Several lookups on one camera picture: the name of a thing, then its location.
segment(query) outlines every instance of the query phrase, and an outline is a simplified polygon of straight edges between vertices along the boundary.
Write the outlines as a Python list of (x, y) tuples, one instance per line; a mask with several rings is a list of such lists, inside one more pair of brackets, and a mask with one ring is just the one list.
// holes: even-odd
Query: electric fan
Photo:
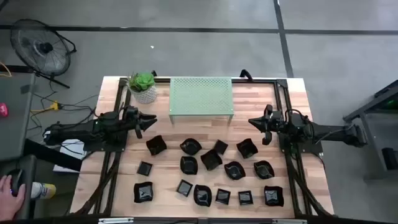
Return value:
[[(73, 42), (60, 35), (47, 24), (32, 19), (21, 19), (11, 27), (11, 45), (18, 57), (35, 74), (69, 88), (54, 80), (70, 66), (70, 55), (76, 52)], [(66, 42), (73, 46), (69, 50)]]

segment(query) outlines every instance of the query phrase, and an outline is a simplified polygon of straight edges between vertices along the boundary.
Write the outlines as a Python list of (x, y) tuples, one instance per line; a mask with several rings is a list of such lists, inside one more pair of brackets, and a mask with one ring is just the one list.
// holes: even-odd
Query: yellow cable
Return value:
[(53, 104), (51, 104), (51, 106), (49, 106), (46, 109), (43, 110), (30, 110), (31, 112), (42, 112), (42, 111), (48, 111), (48, 110), (59, 110), (59, 105), (58, 105), (58, 101), (55, 100)]
[(12, 75), (11, 75), (11, 72), (10, 72), (10, 70), (7, 68), (7, 66), (6, 66), (5, 64), (3, 64), (2, 62), (0, 62), (0, 65), (2, 65), (4, 68), (6, 68), (6, 70), (7, 70), (8, 74), (9, 74), (9, 75), (0, 74), (0, 77), (8, 77), (8, 78), (11, 78), (11, 77), (12, 77)]

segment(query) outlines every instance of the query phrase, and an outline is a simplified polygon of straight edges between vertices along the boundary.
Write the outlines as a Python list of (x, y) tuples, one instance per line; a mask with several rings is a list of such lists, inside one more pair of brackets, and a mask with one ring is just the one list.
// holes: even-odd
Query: bottle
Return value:
[(50, 199), (55, 195), (56, 191), (57, 188), (53, 184), (33, 182), (30, 199)]

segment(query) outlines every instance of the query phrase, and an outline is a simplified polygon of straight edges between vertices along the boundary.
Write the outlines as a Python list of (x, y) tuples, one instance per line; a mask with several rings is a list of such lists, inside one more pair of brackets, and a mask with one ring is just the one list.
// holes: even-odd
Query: green plant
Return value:
[(133, 91), (142, 92), (155, 85), (155, 80), (151, 73), (133, 73), (130, 77), (127, 77), (127, 84)]

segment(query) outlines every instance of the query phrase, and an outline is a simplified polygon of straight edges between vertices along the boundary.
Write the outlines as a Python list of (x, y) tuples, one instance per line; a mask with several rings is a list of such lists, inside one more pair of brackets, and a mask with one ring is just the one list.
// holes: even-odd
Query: gray concrete floor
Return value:
[[(280, 0), (286, 29), (397, 30), (395, 0)], [(12, 0), (0, 22), (31, 18), (54, 25), (136, 27), (277, 28), (271, 0)], [(254, 77), (286, 77), (277, 34), (199, 34), (146, 32), (61, 32), (74, 43), (69, 71), (59, 79), (72, 86), (52, 97), (75, 103), (98, 93), (102, 77), (156, 70), (165, 76), (232, 76), (242, 68)], [(287, 35), (295, 77), (304, 78), (312, 115), (320, 124), (343, 124), (342, 116), (363, 105), (395, 79), (397, 36)], [(9, 31), (0, 31), (0, 60), (22, 64), (9, 45)], [(50, 93), (38, 79), (38, 94)], [(96, 98), (85, 102), (95, 106)], [(33, 109), (40, 108), (39, 99)], [(48, 112), (43, 126), (73, 123), (86, 111)], [(41, 141), (38, 130), (28, 135)], [(365, 183), (375, 166), (372, 149), (322, 143), (335, 213), (341, 217), (398, 222), (397, 184)], [(37, 216), (61, 215), (68, 208), (75, 175), (53, 174), (42, 164), (37, 178), (63, 185), (57, 200), (39, 207)]]

